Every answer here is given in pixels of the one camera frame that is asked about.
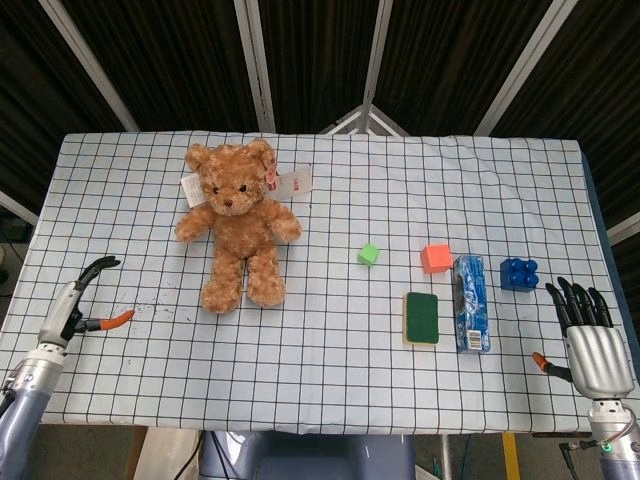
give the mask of orange fingertip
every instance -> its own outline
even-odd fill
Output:
[[[547,359],[544,358],[538,352],[533,352],[533,355],[531,356],[533,357],[533,360],[536,362],[536,365],[538,365],[540,370],[544,372],[545,371],[544,369],[547,368],[547,365],[549,365],[549,362],[547,361]]]
[[[112,328],[118,328],[131,320],[135,313],[135,310],[128,310],[122,315],[119,315],[115,318],[100,320],[100,330],[111,330]]]

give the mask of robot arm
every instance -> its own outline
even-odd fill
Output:
[[[572,382],[592,400],[589,423],[594,437],[591,442],[561,444],[563,457],[577,478],[570,451],[599,447],[607,480],[640,480],[640,429],[635,413],[622,401],[634,384],[620,332],[596,289],[587,294],[562,277],[558,283],[564,295],[550,283],[546,288],[556,306],[569,368],[555,366],[537,352],[533,358],[542,371]]]
[[[62,373],[65,349],[73,335],[115,328],[133,316],[131,310],[111,320],[82,320],[78,310],[89,282],[102,269],[119,264],[115,257],[101,258],[78,280],[67,283],[42,324],[38,346],[7,376],[0,404],[0,479],[24,478],[31,441]]]

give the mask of teddy bear leg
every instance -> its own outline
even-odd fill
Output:
[[[242,298],[242,259],[222,247],[216,247],[213,274],[202,289],[202,306],[210,312],[230,312]]]
[[[261,248],[249,258],[249,298],[262,307],[273,307],[284,301],[284,280],[278,269],[275,245]]]

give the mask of floor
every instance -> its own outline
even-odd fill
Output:
[[[5,255],[2,267],[9,280],[0,285],[0,321],[4,320],[22,262],[7,244],[0,244]],[[27,244],[14,244],[22,257]],[[42,425],[29,455],[29,479],[68,478],[117,480],[127,478],[130,452],[136,444],[135,429],[125,426]],[[463,480],[461,470],[468,435],[450,437],[453,479]],[[571,480],[557,444],[565,439],[516,436],[522,480]],[[433,472],[433,458],[440,459],[440,438],[415,437],[416,463]],[[580,480],[600,480],[597,453],[573,453]],[[502,437],[499,434],[473,435],[467,452],[464,479],[506,480]]]

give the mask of white tag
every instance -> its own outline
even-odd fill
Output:
[[[188,177],[183,177],[180,180],[182,183],[182,189],[187,196],[187,202],[189,207],[197,207],[198,205],[207,201],[207,196],[202,191],[200,186],[200,176],[197,173],[192,173]]]
[[[276,177],[275,189],[267,192],[267,197],[282,201],[313,189],[311,166]]]

